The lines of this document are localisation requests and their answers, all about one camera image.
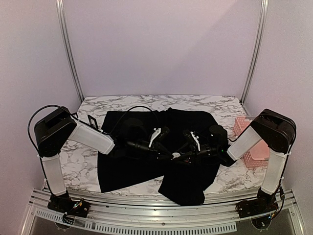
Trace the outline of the black t-shirt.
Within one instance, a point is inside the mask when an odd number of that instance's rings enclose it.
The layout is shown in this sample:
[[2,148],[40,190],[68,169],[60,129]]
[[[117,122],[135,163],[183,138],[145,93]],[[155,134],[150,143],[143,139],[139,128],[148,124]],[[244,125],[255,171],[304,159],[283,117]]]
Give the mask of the black t-shirt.
[[[205,111],[183,111],[169,108],[165,111],[109,111],[102,129],[126,138],[147,141],[160,123],[170,129],[161,140],[171,153],[188,146],[183,131],[194,131],[202,144],[210,138],[210,127],[218,125]],[[132,148],[118,147],[108,155],[98,154],[98,181],[101,192],[110,192],[162,177],[158,192],[181,206],[196,206],[204,202],[204,191],[213,183],[221,162],[217,157],[200,159],[199,166],[187,165],[183,159],[168,161],[150,159],[148,153]]]

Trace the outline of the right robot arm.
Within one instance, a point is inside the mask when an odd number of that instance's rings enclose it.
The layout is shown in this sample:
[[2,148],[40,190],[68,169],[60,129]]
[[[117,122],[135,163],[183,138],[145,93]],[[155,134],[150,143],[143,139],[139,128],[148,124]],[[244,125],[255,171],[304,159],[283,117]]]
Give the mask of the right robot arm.
[[227,132],[219,125],[210,127],[210,138],[202,144],[195,132],[184,135],[194,150],[181,156],[187,160],[191,156],[198,159],[217,157],[222,165],[231,166],[240,158],[248,168],[266,166],[260,188],[260,196],[253,202],[256,213],[264,213],[272,205],[271,195],[280,187],[288,156],[296,139],[295,122],[270,109],[264,109],[252,120],[238,117],[234,131],[238,135],[233,141],[227,139]]

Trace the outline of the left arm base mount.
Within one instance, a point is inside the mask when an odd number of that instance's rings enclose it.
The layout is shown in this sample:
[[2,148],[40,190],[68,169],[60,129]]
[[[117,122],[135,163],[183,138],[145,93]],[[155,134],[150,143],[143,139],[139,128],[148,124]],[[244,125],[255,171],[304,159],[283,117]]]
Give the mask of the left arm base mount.
[[61,212],[65,215],[86,218],[89,213],[90,203],[85,201],[83,198],[73,200],[66,191],[60,196],[52,194],[47,208],[52,211]]

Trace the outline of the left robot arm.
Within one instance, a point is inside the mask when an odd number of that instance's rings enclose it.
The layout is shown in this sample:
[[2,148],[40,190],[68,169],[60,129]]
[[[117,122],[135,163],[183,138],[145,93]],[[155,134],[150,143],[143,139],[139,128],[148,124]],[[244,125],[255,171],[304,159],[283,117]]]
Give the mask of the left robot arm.
[[126,138],[100,129],[97,120],[89,116],[89,122],[81,120],[65,106],[50,104],[39,108],[27,124],[30,132],[33,118],[41,111],[53,108],[54,111],[37,121],[33,126],[34,133],[28,134],[29,140],[40,159],[46,185],[54,197],[53,203],[61,212],[69,212],[73,203],[67,198],[67,187],[64,181],[62,154],[72,155],[75,149],[88,149],[103,155],[112,153],[118,147],[132,148],[148,153],[157,161],[168,161],[172,153],[166,149],[161,140],[168,134],[168,128],[160,123],[152,131],[150,138]]

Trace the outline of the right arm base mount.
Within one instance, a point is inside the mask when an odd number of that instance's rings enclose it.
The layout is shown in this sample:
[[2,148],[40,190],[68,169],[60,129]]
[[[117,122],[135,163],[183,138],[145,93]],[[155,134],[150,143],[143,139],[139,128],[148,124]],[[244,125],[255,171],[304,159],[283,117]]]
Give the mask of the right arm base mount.
[[[276,200],[276,194],[280,194],[282,205],[279,206]],[[257,198],[253,200],[243,200],[236,204],[235,210],[240,218],[255,216],[267,212],[274,211],[273,215],[269,218],[273,219],[277,216],[283,208],[285,200],[285,194],[282,187],[276,189],[273,194],[267,194],[259,188]]]

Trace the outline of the yellow brooch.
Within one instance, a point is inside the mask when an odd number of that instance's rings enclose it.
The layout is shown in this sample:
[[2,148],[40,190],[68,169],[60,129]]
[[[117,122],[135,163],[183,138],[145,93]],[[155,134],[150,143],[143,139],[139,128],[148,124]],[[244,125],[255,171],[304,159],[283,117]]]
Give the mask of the yellow brooch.
[[174,152],[174,153],[172,153],[172,155],[173,155],[173,159],[180,157],[180,153],[178,153],[178,152]]

